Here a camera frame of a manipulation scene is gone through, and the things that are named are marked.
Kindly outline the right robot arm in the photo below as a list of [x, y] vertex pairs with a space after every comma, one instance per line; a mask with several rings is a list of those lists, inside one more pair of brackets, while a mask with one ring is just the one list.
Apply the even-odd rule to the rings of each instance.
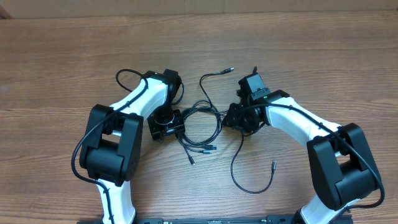
[[301, 107], [288, 93], [270, 91], [253, 72], [238, 82], [239, 103], [232, 103], [222, 124], [242, 137], [263, 125], [277, 128], [308, 154], [315, 196], [293, 215], [269, 215], [268, 223], [352, 223], [352, 209], [380, 206], [386, 197], [373, 154], [363, 130], [354, 123], [341, 126]]

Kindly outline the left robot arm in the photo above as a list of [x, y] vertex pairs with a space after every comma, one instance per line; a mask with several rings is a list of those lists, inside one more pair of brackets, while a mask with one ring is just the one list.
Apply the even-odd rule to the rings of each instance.
[[91, 109], [85, 135], [72, 154], [75, 176], [99, 190], [104, 213], [98, 223], [135, 221], [130, 181], [141, 155], [144, 122], [155, 141], [185, 132], [180, 111], [172, 108], [182, 84], [178, 72], [166, 69], [139, 76], [139, 85], [128, 96]]

